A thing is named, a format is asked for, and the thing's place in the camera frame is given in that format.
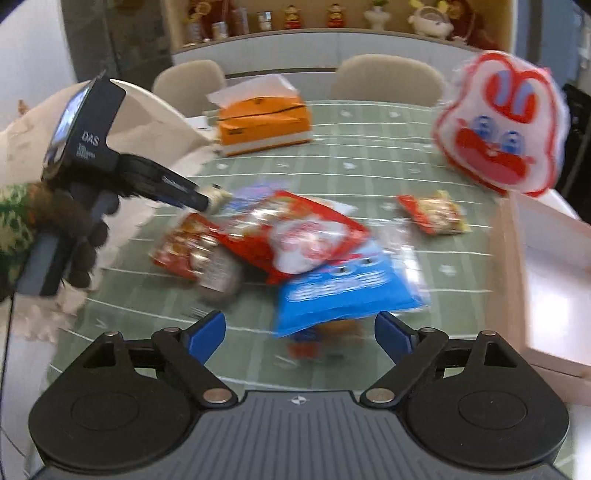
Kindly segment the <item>left gloved hand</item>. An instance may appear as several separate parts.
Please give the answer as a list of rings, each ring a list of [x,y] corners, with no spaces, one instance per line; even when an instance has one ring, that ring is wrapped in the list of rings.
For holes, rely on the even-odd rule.
[[[34,293],[53,295],[61,281],[77,289],[90,286],[97,251],[109,234],[102,216],[116,213],[119,199],[86,187],[80,193],[76,199],[41,182],[29,187],[28,220],[35,241],[24,277],[34,282]]]

